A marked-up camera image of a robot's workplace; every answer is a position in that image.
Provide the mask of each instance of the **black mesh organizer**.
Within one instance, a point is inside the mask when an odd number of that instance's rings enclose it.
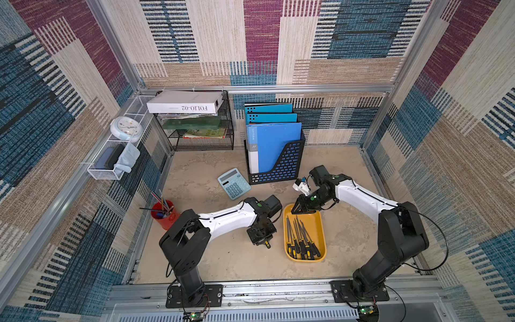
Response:
[[[225,137],[222,139],[187,139],[184,137],[187,130],[166,130],[163,129],[170,140],[175,151],[206,151],[206,150],[232,150],[234,149],[234,129],[232,124],[231,108],[227,91],[223,91],[223,102],[217,111],[220,118],[218,128],[226,129]],[[158,116],[162,125],[166,118]]]
[[[247,173],[249,174],[249,184],[260,184],[297,179],[299,176],[300,161],[302,159],[302,152],[304,151],[305,142],[306,138],[301,132],[300,140],[286,143],[272,170],[261,173],[250,173],[247,142],[244,141],[245,158],[247,159]]]

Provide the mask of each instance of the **blue folder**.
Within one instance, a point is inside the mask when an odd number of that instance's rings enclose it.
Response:
[[[247,113],[245,124],[296,122],[295,113]]]
[[[300,140],[302,123],[247,125],[249,172],[272,170],[288,142]]]
[[[293,104],[245,104],[246,113],[292,113]]]

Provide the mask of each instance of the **clock face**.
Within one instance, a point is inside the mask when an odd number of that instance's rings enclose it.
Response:
[[[120,132],[126,133],[128,135],[138,135],[141,131],[140,124],[126,116],[122,116],[119,120],[117,120],[116,127],[118,130],[120,130]]]

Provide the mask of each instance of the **light blue cloth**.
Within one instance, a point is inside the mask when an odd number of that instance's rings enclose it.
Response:
[[[140,151],[133,144],[127,142],[122,154],[118,158],[118,161],[114,164],[114,173],[119,176],[123,172],[130,173],[131,168],[136,163],[136,160],[140,156]]]

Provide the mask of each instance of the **red pen holder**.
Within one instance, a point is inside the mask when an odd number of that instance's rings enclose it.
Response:
[[[170,207],[170,208],[174,206],[173,202],[171,202],[170,200],[167,200],[166,203],[168,204],[168,207]],[[161,210],[161,203],[160,202],[156,203],[152,207],[152,209]],[[152,216],[152,218],[154,218],[159,223],[159,225],[161,225],[161,227],[163,227],[164,230],[170,229],[170,227],[174,224],[174,222],[180,216],[180,213],[175,209],[175,207],[172,209],[170,215],[168,215],[167,217],[159,218],[159,214],[160,213],[157,211],[150,212],[150,215]]]

